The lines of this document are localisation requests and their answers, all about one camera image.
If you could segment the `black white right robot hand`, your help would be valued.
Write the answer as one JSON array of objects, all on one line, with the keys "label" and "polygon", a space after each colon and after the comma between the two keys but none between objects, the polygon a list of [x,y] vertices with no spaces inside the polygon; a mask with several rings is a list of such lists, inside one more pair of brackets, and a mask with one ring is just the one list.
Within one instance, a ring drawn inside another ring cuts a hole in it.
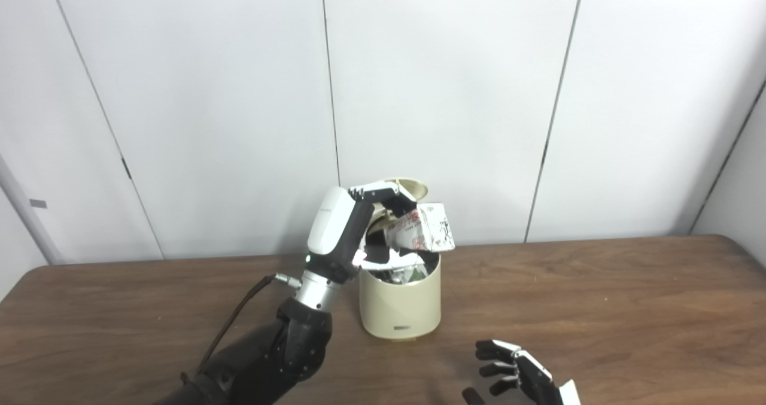
[{"label": "black white right robot hand", "polygon": [[493,397],[517,389],[534,404],[582,403],[574,380],[558,385],[552,373],[520,345],[497,339],[477,340],[475,357],[487,362],[479,375],[494,380],[487,391]]}]

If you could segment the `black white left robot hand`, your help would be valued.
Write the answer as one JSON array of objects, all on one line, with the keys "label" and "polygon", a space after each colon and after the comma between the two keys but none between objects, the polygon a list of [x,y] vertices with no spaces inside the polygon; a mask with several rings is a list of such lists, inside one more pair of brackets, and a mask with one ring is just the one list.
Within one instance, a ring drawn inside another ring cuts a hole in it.
[{"label": "black white left robot hand", "polygon": [[358,269],[352,261],[375,205],[400,218],[418,206],[418,198],[397,181],[332,187],[323,198],[309,233],[306,270],[336,284],[355,278]]}]

